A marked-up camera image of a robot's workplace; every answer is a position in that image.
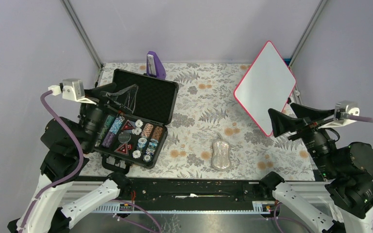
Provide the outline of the pink framed whiteboard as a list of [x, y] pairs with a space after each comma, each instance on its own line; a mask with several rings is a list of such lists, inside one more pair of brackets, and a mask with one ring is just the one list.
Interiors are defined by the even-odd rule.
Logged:
[[282, 111], [296, 79], [275, 45], [267, 41], [233, 91], [235, 100], [259, 127], [272, 135], [270, 108]]

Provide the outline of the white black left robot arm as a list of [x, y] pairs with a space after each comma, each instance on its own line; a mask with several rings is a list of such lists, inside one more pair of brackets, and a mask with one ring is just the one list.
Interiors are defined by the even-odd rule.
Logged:
[[[40, 167], [38, 185], [21, 218], [8, 223], [12, 233], [68, 233], [83, 217], [102, 204], [129, 196], [135, 191], [127, 178], [127, 168], [115, 168], [94, 191], [68, 205], [61, 205], [65, 193], [72, 187], [93, 152], [105, 128], [107, 116], [118, 110], [131, 110], [135, 106], [138, 87], [133, 84], [116, 91], [115, 84], [84, 89], [78, 79], [63, 80], [52, 85], [40, 97], [42, 105], [52, 115], [42, 143], [48, 148]], [[78, 102], [80, 121], [60, 117], [48, 105], [46, 97], [61, 95], [63, 99]]]

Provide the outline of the grey round scrubber pad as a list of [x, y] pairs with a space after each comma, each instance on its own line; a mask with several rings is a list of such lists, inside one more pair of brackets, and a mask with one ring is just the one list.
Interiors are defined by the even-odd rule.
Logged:
[[219, 133], [212, 142], [211, 166], [219, 171], [229, 170], [232, 166], [230, 159], [230, 144]]

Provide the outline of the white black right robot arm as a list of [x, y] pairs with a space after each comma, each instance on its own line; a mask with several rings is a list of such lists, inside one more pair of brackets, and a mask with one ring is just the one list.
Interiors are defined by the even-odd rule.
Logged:
[[260, 196], [288, 207], [315, 233], [373, 233], [373, 148], [363, 142], [337, 148], [328, 135], [360, 119], [358, 104], [344, 100], [334, 109], [318, 110], [292, 103], [291, 108], [295, 117], [268, 110], [273, 135], [289, 133], [288, 140], [302, 140], [320, 175], [329, 180], [324, 187], [342, 220], [319, 211], [276, 172], [260, 180]]

